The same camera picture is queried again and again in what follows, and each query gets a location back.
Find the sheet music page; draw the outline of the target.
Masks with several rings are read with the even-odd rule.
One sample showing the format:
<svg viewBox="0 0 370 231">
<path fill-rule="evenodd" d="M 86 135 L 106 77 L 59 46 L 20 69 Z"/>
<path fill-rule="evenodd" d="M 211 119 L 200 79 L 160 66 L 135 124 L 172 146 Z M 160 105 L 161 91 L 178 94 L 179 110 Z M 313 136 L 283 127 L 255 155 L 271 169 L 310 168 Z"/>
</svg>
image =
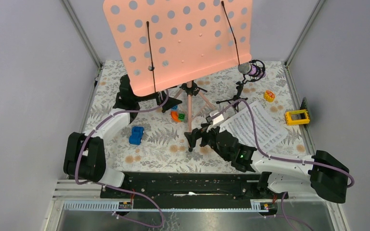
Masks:
<svg viewBox="0 0 370 231">
<path fill-rule="evenodd" d="M 230 132 L 239 143 L 251 147 L 256 147 L 257 140 L 260 148 L 267 153 L 287 137 L 288 131 L 276 122 L 258 101 L 251 103 L 250 109 L 255 126 L 252 125 L 248 108 L 244 108 L 223 122 L 220 131 Z"/>
</svg>

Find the pink music stand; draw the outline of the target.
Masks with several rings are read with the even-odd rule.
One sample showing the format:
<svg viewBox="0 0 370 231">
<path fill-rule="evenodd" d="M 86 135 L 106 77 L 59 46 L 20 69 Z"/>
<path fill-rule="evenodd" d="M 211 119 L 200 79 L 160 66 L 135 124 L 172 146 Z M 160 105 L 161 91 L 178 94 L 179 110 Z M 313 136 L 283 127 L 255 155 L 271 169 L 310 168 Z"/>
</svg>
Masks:
<svg viewBox="0 0 370 231">
<path fill-rule="evenodd" d="M 136 96 L 251 59 L 250 0 L 106 0 L 103 11 Z"/>
</svg>

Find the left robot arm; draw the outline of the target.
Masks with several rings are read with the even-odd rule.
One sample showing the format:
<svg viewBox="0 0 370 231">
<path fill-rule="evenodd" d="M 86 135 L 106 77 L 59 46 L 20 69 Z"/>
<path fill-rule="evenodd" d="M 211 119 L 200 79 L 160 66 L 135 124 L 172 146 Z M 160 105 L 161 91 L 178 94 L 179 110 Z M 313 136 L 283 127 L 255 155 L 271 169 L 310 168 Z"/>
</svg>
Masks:
<svg viewBox="0 0 370 231">
<path fill-rule="evenodd" d="M 123 75 L 119 81 L 116 102 L 109 115 L 92 130 L 84 133 L 73 132 L 69 135 L 63 172 L 76 180 L 83 179 L 112 186 L 112 192 L 123 198 L 130 193 L 130 185 L 124 181 L 124 173 L 107 166 L 105 145 L 142 112 L 140 102 L 155 100 L 158 108 L 167 111 L 182 101 L 170 97 L 165 91 L 136 96 L 128 75 Z"/>
</svg>

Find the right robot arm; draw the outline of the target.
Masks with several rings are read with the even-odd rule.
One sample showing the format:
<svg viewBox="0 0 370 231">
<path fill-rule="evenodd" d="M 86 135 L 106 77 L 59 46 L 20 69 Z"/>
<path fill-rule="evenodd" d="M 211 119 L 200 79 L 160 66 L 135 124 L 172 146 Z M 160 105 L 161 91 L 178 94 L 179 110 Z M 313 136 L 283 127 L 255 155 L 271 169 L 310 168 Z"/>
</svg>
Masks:
<svg viewBox="0 0 370 231">
<path fill-rule="evenodd" d="M 349 168 L 326 151 L 317 150 L 315 155 L 297 159 L 263 155 L 258 148 L 244 145 L 230 132 L 219 127 L 195 128 L 184 133 L 189 151 L 201 140 L 201 147 L 209 146 L 222 159 L 241 172 L 259 174 L 264 181 L 257 185 L 263 198 L 274 193 L 315 193 L 324 200 L 343 204 L 350 184 Z"/>
</svg>

